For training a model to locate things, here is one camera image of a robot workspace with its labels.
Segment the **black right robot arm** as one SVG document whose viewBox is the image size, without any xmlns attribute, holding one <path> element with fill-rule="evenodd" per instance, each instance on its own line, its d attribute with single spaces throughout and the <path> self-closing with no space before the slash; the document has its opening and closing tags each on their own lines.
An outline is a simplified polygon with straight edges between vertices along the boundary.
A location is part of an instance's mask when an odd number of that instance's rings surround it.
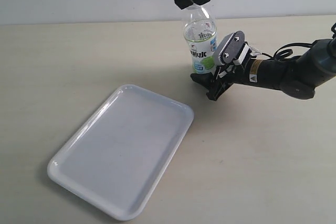
<svg viewBox="0 0 336 224">
<path fill-rule="evenodd" d="M 207 89 L 207 97 L 216 101 L 233 84 L 271 90 L 300 99 L 312 99 L 316 87 L 335 77 L 335 38 L 319 39 L 301 56 L 290 59 L 294 43 L 281 47 L 269 59 L 257 59 L 245 41 L 222 41 L 213 58 L 218 60 L 214 73 L 191 74 L 191 79 Z"/>
</svg>

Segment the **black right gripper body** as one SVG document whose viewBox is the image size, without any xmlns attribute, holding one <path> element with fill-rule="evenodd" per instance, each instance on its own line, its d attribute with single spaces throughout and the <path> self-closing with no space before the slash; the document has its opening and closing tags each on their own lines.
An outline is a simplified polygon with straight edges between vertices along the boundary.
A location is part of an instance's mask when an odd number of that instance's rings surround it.
<svg viewBox="0 0 336 224">
<path fill-rule="evenodd" d="M 228 67 L 217 66 L 215 73 L 207 73 L 207 98 L 211 101 L 217 101 L 233 84 L 247 85 L 246 70 L 247 63 L 243 63 L 241 65 L 231 64 Z"/>
</svg>

